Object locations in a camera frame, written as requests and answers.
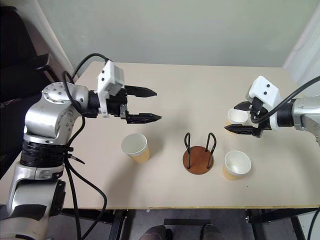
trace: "gray wall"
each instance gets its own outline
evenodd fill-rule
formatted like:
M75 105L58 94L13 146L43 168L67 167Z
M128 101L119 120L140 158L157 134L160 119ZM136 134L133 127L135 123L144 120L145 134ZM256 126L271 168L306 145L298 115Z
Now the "gray wall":
M38 0L75 66L116 62L281 67L319 0Z

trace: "table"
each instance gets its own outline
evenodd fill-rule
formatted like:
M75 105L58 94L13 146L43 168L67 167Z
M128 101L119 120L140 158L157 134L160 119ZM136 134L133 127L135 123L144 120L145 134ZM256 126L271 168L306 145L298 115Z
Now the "table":
M297 86L277 67L191 66L117 63L124 70L126 85L147 87L158 93L150 98L128 97L128 110L154 113L162 119L148 124L126 124L110 118L87 119L73 142L74 168L102 189L108 209L148 208L311 208L320 204L320 149L308 132L285 128L265 131L262 138L230 134L224 129L228 109L245 101L259 75L279 89L284 98ZM102 62L92 62L76 84L97 89ZM73 132L81 124L78 119ZM209 132L217 146L214 166L203 175L187 172L182 163L184 137L191 133L191 146L204 146ZM136 164L121 150L122 139L142 133L148 139L151 158ZM225 154L245 152L252 171L230 181L223 177ZM0 204L7 202L14 164L0 180ZM68 182L64 173L62 180ZM103 199L74 178L78 206L100 209ZM67 184L64 208L72 208Z

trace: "floor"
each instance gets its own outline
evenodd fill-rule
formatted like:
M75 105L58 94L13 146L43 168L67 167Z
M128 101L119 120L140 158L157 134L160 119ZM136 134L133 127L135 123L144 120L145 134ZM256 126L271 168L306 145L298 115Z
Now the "floor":
M1 207L0 219L7 215L6 208ZM251 225L245 221L245 210L242 209L152 209L132 210L125 221L121 240L139 240L148 228L163 225L164 219L192 219L199 222L211 222L224 234L226 240L253 240ZM82 234L92 221L81 219ZM173 231L174 240L198 240L201 225L166 225ZM296 240L291 221L280 220L264 224L267 240ZM98 223L87 240L109 239L111 225ZM51 217L48 224L48 238L55 240L76 239L75 220L71 216L58 215Z

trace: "chair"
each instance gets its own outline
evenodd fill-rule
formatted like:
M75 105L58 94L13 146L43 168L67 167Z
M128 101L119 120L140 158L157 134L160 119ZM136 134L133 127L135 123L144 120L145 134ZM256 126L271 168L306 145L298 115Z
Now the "chair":
M21 151L28 109L39 101L41 91L58 82L50 54L37 55L27 29L12 6L0 12L0 178Z

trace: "robotic arm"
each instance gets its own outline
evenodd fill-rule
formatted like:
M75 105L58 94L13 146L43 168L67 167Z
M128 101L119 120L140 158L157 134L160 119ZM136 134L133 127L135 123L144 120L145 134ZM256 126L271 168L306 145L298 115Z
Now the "robotic arm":
M265 120L263 117L281 102L279 89L263 76L259 76L250 87L246 98L248 101L237 104L234 109L250 111L251 121L258 124L258 127L231 124L224 127L228 131L260 138L264 130L294 126L297 130L312 133L320 146L320 95L292 99Z
M161 119L152 113L129 114L127 95L152 97L157 94L144 87L124 86L123 70L107 61L98 76L97 91L62 82L48 85L42 97L25 116L24 142L20 162L15 165L7 211L0 222L0 239L44 239L48 219L60 213L66 183L59 178L78 117L96 118L100 113L146 124Z

